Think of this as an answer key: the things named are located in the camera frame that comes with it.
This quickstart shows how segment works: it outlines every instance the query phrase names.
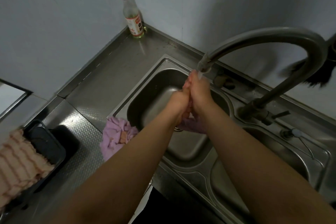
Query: forearm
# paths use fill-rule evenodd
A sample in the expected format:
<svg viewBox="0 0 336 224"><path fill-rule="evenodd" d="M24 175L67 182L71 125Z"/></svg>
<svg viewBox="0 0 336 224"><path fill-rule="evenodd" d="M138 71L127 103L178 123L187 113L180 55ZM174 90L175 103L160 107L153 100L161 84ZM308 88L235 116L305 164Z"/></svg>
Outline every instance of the forearm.
<svg viewBox="0 0 336 224"><path fill-rule="evenodd" d="M55 221L128 222L168 146L176 118L168 110L162 111L78 188L64 208L65 214Z"/></svg>
<svg viewBox="0 0 336 224"><path fill-rule="evenodd" d="M294 169L235 124L215 103L201 118L238 193L260 223L325 223L334 210Z"/></svg>

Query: gray wall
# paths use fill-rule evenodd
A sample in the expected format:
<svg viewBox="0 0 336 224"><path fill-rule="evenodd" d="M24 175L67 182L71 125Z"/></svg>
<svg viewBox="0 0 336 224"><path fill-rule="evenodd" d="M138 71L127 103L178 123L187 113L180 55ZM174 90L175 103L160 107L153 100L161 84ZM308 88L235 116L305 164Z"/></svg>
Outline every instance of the gray wall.
<svg viewBox="0 0 336 224"><path fill-rule="evenodd" d="M336 33L336 0L136 0L144 21L203 52L228 37L271 26L305 27L325 39ZM289 44L261 44L230 53L222 61L275 87L281 70L305 57ZM336 77L324 88L296 86L287 93L336 118Z"/></svg>
<svg viewBox="0 0 336 224"><path fill-rule="evenodd" d="M0 78L49 99L125 25L122 0L0 0Z"/></svg>

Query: faucet spout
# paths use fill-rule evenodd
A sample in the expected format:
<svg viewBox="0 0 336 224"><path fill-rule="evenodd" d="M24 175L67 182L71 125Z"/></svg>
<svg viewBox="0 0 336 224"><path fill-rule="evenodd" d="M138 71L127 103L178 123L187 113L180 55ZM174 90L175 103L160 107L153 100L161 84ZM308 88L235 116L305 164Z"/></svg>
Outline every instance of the faucet spout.
<svg viewBox="0 0 336 224"><path fill-rule="evenodd" d="M306 50L308 58L298 71L262 98L252 101L253 108L258 110L263 109L273 99L312 76L321 68L327 58L327 44L319 34L304 28L272 27L248 31L225 40L213 51L204 55L198 63L197 70L203 73L208 72L220 57L243 47L263 43L295 44ZM250 118L253 113L251 110L252 102L247 104L246 108L242 108L241 118Z"/></svg>

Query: sink drain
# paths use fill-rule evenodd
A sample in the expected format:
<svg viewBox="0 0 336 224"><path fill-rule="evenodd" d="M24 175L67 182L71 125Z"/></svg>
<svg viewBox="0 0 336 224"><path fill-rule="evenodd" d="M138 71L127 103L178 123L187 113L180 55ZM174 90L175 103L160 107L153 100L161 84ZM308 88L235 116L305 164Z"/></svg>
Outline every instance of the sink drain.
<svg viewBox="0 0 336 224"><path fill-rule="evenodd" d="M181 132L181 131L183 131L183 130L180 129L180 128L178 128L178 127L175 127L175 128L174 128L174 131L175 131L175 132Z"/></svg>

